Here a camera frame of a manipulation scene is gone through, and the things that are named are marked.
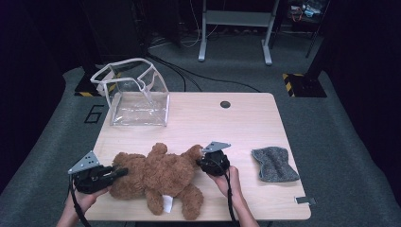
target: gray carpet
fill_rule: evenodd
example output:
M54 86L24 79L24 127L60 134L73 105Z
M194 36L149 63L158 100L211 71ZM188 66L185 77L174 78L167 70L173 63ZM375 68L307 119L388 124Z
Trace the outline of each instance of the gray carpet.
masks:
M246 83L275 96L305 192L316 199L317 205L311 206L312 216L308 220L275 221L272 226L401 226L401 210L386 178L357 137L329 77L325 73L319 77L328 98L288 96L282 74L306 72L319 44L306 59L310 40L281 34L271 51L273 65L266 66L260 47L262 38L215 38L209 41L202 63L198 62L199 43L190 48L165 44L149 52L199 75ZM183 80L175 72L159 63L155 66L170 91L183 91ZM56 225L67 192L67 169L93 148L108 109L104 97L74 96L82 76L81 68L64 74L67 85L57 110L0 196L0 226ZM236 83L190 77L204 92L255 92ZM188 81L187 92L197 91ZM104 105L96 109L102 112L99 123L85 124L93 105ZM178 225L90 222L93 226L121 227Z

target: wrist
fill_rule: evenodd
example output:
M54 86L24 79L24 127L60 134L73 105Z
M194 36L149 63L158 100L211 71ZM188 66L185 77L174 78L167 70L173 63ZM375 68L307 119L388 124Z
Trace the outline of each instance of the wrist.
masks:
M68 226L76 226L78 224L79 218L77 212L74 207L65 207L62 212L58 227L68 227Z

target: white tag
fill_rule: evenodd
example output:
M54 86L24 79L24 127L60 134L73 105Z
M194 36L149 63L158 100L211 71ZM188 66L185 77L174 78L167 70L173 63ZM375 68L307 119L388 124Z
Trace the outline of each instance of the white tag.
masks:
M173 198L170 196L163 195L163 207L164 210L168 213L171 212L171 208L173 208Z

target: black curtain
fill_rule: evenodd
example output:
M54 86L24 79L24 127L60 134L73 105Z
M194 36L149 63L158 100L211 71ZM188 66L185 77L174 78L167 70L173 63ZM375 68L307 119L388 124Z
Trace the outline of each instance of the black curtain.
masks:
M57 107L65 82L61 65L24 3L2 1L0 10L3 80L0 82L0 190L3 191Z
M332 1L308 73L325 70L357 134L401 204L401 23L396 0Z

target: electronic equipment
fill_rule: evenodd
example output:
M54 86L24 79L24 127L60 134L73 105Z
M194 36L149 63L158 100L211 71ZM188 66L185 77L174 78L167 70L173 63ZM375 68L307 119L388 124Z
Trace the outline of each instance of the electronic equipment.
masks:
M197 160L197 165L201 170L212 176L222 176L230 167L230 161L222 151L224 148L230 147L230 144L212 142L202 150L205 152L203 157Z
M95 154L89 151L73 167L68 170L70 175L69 190L74 202L77 215L82 224L90 227L85 218L75 195L75 190L84 194L92 194L113 184L115 179L128 174L127 168L118 168L115 166L103 166L100 164Z

